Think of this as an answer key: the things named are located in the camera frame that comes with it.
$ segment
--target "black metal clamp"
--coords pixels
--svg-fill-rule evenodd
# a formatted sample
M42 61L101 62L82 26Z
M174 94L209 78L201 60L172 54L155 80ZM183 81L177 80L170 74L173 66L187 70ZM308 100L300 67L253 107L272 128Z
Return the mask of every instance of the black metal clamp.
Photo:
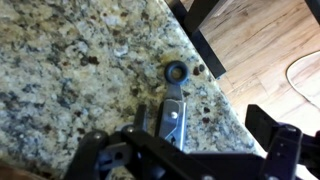
M174 70L179 70L180 73L174 76ZM167 64L164 76L167 80L167 92L158 111L155 136L162 137L183 150L187 128L187 103L183 100L180 85L187 81L189 70L183 62L172 61Z
M319 136L279 124L255 105L248 107L246 126L268 151L266 159L246 153L185 154L143 131L141 124L124 126L109 137L98 130L86 134L64 179L105 179L112 168L125 166L137 179L293 180L299 179L297 163L320 178Z

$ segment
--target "cable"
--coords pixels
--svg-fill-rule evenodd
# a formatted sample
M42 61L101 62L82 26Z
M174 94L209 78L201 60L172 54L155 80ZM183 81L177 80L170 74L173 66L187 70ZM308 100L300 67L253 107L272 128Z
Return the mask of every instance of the cable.
M298 62L300 62L300 61L303 61L303 60L305 60L305 59L308 59L308 57L309 56L312 56L312 55L318 55L319 54L319 57L320 57L320 51L316 51L316 52L313 52L313 53L311 53L311 54L309 54L309 55L306 55L306 56L303 56L302 58L300 58L300 59L298 59L298 60L296 60L296 61L294 61L292 64L290 64L290 66L288 67L288 69L287 69L287 71L286 71L286 77L287 77L287 80L288 80L288 82L289 82L289 84L292 86L292 88L295 90L295 91L297 91L301 96L303 96L307 101L309 101L312 105L314 105L315 107L317 107L318 109L320 109L320 102L316 102L312 97L310 97L310 96L308 96L308 95L306 95L306 94L304 94L303 92L301 92L294 84L293 84L293 82L292 82L292 80L289 78L290 76L290 70L291 70L291 68L295 65L295 64L297 64Z

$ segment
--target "wooden floor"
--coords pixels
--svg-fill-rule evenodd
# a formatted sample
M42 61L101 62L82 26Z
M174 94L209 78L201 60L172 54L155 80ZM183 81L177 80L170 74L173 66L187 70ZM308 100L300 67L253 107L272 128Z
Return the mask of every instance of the wooden floor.
M192 0L183 3L189 8ZM320 110L286 79L291 63L320 50L320 26L304 0L233 1L201 31L227 69L219 84L242 122L247 105L258 104L275 120L304 133L320 130ZM318 54L297 63L292 80L305 93L319 97L319 72Z

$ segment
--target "black mechanism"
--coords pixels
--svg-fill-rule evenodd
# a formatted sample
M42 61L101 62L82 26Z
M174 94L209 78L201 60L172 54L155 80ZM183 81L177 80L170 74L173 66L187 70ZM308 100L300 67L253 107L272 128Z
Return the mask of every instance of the black mechanism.
M144 117L143 109L136 117ZM268 152L266 159L246 153L185 154L135 122L109 137L98 130L86 134L64 179L105 179L112 168L125 166L137 179L293 180L299 179L297 163L320 178L319 137L277 123L256 105L248 106L246 127Z

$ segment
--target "granite countertop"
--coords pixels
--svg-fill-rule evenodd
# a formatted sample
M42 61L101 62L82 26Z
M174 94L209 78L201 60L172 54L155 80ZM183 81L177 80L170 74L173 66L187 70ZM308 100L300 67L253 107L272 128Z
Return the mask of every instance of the granite countertop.
M163 0L0 0L0 159L62 177L79 140L148 106L153 132L165 65L187 64L185 151L256 146Z

